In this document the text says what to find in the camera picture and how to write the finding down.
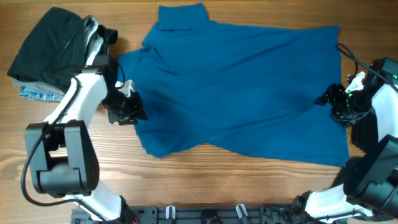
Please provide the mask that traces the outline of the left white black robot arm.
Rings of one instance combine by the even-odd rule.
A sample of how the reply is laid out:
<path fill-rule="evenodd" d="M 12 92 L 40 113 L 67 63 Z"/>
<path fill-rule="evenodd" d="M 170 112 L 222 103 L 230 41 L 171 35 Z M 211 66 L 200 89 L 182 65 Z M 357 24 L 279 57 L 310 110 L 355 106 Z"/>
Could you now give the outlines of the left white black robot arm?
<path fill-rule="evenodd" d="M 91 65 L 70 65 L 71 85 L 59 106 L 42 123 L 25 129 L 27 159 L 21 191 L 36 206 L 75 203 L 97 223 L 139 223 L 125 199 L 100 181 L 100 167 L 88 133 L 99 105 L 110 123 L 121 126 L 146 120 L 141 96 L 130 80 L 117 82 L 122 66 L 110 55 L 97 55 Z"/>

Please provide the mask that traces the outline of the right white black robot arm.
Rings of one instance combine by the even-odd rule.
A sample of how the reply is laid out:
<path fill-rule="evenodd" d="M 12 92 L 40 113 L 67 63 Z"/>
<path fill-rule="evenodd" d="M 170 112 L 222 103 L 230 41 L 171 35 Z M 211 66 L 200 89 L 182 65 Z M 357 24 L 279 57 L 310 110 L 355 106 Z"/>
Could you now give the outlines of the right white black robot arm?
<path fill-rule="evenodd" d="M 376 117 L 377 143 L 346 171 L 345 181 L 323 192 L 295 197 L 288 223 L 334 223 L 349 217 L 381 221 L 397 218 L 397 61 L 385 57 L 349 79 L 332 84 L 315 100 L 332 106 L 332 117 L 356 126 Z"/>

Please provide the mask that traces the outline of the blue polo shirt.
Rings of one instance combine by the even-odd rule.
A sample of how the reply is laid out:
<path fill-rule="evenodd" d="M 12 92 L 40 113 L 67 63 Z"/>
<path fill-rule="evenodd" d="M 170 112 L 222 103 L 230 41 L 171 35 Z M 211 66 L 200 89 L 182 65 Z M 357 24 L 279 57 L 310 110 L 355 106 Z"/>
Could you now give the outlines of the blue polo shirt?
<path fill-rule="evenodd" d="M 135 127 L 143 148 L 164 157 L 208 143 L 343 167 L 346 130 L 315 104 L 341 80 L 338 34 L 222 24 L 200 3 L 160 7 L 142 47 L 119 57 L 147 115 Z"/>

